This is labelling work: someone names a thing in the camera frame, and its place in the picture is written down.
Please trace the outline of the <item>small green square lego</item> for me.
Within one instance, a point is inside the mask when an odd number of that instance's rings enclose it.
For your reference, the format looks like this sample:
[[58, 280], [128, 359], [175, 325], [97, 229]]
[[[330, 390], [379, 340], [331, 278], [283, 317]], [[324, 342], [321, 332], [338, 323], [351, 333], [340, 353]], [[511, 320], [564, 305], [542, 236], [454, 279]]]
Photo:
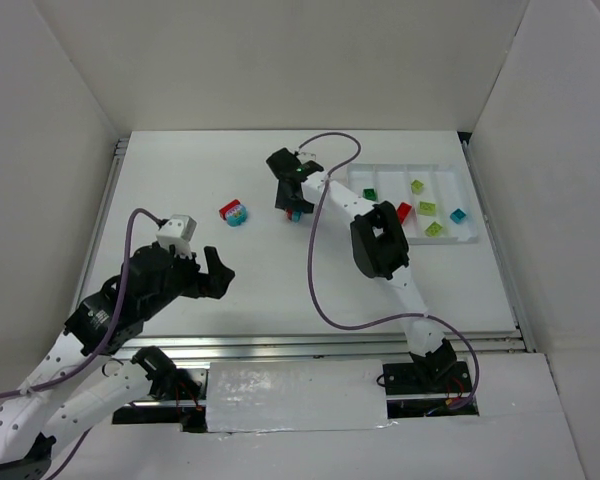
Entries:
[[378, 195], [374, 188], [365, 188], [363, 190], [363, 197], [373, 202], [378, 200]]

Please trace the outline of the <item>red flower lego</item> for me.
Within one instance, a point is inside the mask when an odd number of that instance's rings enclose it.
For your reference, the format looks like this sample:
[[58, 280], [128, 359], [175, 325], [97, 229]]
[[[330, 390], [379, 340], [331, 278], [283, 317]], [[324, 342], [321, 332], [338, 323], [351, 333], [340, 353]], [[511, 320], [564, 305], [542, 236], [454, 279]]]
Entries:
[[412, 211], [413, 211], [413, 206], [411, 204], [406, 203], [406, 202], [401, 202], [399, 204], [399, 206], [396, 209], [396, 213], [398, 216], [399, 223], [401, 225], [405, 224], [405, 222], [409, 218], [409, 215], [411, 214]]

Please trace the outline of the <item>light green rectangular lego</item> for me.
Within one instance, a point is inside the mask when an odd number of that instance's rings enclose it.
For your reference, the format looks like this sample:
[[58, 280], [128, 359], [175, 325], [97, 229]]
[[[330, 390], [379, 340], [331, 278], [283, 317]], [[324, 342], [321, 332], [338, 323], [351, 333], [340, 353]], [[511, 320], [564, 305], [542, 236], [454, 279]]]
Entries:
[[433, 202], [420, 201], [417, 207], [417, 211], [420, 215], [424, 216], [436, 216], [437, 206]]

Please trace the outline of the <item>blue square lego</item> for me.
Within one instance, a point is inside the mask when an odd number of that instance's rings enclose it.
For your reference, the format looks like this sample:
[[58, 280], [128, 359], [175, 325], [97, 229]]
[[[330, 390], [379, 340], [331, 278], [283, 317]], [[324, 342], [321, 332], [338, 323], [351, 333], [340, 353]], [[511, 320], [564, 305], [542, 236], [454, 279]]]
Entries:
[[468, 221], [468, 215], [461, 208], [457, 208], [451, 212], [450, 220], [456, 225], [462, 225]]

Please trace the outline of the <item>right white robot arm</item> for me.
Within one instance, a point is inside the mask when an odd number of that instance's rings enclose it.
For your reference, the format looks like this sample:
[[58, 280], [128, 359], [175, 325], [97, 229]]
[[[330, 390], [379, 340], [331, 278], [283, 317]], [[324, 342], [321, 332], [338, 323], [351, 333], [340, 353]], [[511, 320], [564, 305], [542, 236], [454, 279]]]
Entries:
[[[278, 181], [275, 207], [279, 210], [314, 215], [310, 232], [307, 281], [311, 301], [322, 320], [344, 331], [356, 331], [398, 320], [404, 330], [416, 374], [426, 384], [441, 382], [457, 362], [456, 353], [442, 330], [444, 323], [428, 315], [410, 267], [409, 245], [396, 208], [388, 201], [363, 198], [330, 178], [313, 160], [303, 163], [299, 155], [282, 148], [266, 164]], [[321, 213], [327, 209], [349, 227], [352, 255], [358, 270], [367, 278], [381, 280], [400, 300], [404, 313], [341, 325], [330, 319], [318, 303], [313, 280], [313, 258]]]

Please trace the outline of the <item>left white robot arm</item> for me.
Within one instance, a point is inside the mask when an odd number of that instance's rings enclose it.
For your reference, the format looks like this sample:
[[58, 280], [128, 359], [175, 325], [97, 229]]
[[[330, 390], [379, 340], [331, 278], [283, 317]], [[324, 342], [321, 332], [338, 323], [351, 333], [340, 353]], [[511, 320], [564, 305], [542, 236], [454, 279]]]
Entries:
[[197, 399], [194, 380], [157, 346], [140, 348], [86, 392], [74, 390], [111, 361], [150, 319], [179, 297], [222, 298], [235, 277], [216, 248], [179, 255], [158, 243], [127, 254], [119, 275], [85, 298], [45, 358], [0, 405], [0, 479], [40, 479], [55, 455], [123, 405], [149, 397]]

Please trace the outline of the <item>red and blue lego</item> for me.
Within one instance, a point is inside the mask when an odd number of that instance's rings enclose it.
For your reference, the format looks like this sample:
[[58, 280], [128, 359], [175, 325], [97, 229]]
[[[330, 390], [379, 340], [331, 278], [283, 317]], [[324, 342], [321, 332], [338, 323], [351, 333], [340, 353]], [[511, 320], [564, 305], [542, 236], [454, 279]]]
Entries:
[[286, 217], [289, 221], [297, 223], [302, 217], [302, 213], [299, 211], [287, 210]]

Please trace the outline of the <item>red lego with blue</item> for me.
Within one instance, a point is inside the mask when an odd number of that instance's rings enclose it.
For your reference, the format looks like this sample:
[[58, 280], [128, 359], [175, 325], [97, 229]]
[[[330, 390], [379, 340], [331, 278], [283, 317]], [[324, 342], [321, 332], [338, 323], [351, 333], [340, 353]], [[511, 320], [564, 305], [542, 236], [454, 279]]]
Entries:
[[230, 227], [243, 224], [248, 218], [248, 211], [242, 202], [234, 199], [219, 210], [221, 219]]

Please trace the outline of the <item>light green small lego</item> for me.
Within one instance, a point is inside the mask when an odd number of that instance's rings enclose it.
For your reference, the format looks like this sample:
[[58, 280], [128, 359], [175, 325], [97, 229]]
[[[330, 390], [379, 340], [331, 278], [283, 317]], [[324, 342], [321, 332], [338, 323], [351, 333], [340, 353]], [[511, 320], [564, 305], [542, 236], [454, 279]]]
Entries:
[[411, 182], [411, 191], [415, 195], [421, 195], [424, 192], [425, 184], [418, 179]]

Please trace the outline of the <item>white divided tray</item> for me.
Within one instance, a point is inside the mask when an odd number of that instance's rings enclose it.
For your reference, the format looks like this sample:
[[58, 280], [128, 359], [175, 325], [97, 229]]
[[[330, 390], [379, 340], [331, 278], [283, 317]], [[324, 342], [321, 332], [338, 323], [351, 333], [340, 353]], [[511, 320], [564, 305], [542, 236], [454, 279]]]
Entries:
[[[415, 179], [425, 184], [424, 192], [415, 195], [411, 182]], [[363, 196], [365, 188], [374, 188], [378, 202], [388, 201], [396, 209], [401, 202], [413, 206], [409, 218], [402, 225], [408, 243], [411, 245], [468, 244], [478, 240], [478, 230], [471, 205], [460, 173], [452, 166], [439, 164], [358, 164], [347, 167], [349, 188]], [[417, 207], [420, 201], [433, 202], [437, 206], [436, 216], [420, 215]], [[468, 221], [456, 225], [450, 214], [461, 208], [468, 215]], [[428, 237], [425, 229], [438, 222], [444, 227], [439, 237]]]

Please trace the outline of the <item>white taped cover plate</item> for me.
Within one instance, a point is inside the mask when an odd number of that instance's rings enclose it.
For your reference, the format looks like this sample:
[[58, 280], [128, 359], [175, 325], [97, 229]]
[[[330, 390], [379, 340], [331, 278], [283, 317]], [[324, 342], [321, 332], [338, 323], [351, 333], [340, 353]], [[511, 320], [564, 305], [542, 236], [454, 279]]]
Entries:
[[213, 433], [374, 430], [388, 426], [378, 360], [215, 362], [206, 424]]

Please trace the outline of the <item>aluminium rail frame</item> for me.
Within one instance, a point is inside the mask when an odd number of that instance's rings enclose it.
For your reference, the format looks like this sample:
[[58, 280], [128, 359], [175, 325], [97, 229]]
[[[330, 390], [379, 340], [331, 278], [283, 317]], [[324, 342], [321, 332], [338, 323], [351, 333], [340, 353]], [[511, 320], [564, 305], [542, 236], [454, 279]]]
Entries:
[[[449, 324], [447, 335], [456, 351], [525, 350], [457, 133], [357, 131], [346, 139], [317, 139], [310, 131], [146, 131], [116, 146], [82, 293], [98, 290], [119, 268], [126, 222], [137, 207], [159, 217], [192, 216], [197, 222], [194, 249], [214, 246], [235, 278], [219, 300], [171, 303], [119, 350], [119, 358], [149, 345], [185, 362], [406, 352], [398, 320], [344, 331], [325, 323], [315, 310], [307, 281], [312, 223], [292, 223], [275, 208], [276, 182], [265, 163], [272, 152], [301, 143], [325, 165], [357, 153], [358, 164], [457, 169], [478, 240], [412, 245], [417, 286], [433, 315]], [[246, 207], [248, 218], [230, 227], [219, 210], [234, 199]], [[361, 325], [401, 310], [390, 291], [357, 270], [348, 229], [330, 212], [322, 214], [317, 227], [313, 280], [319, 305], [338, 324]]]

